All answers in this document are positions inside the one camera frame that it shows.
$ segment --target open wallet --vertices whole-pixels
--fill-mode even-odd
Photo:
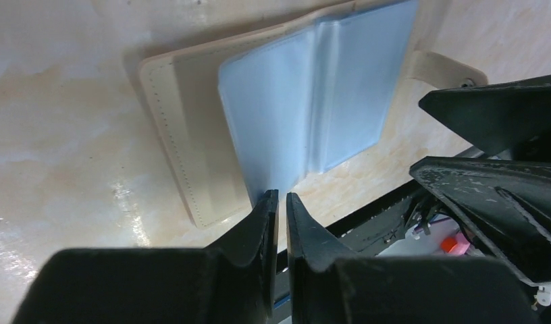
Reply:
[[[350,1],[144,60],[140,81],[196,226],[247,215],[266,190],[285,195],[377,143],[401,77],[487,84],[409,48],[419,4]]]

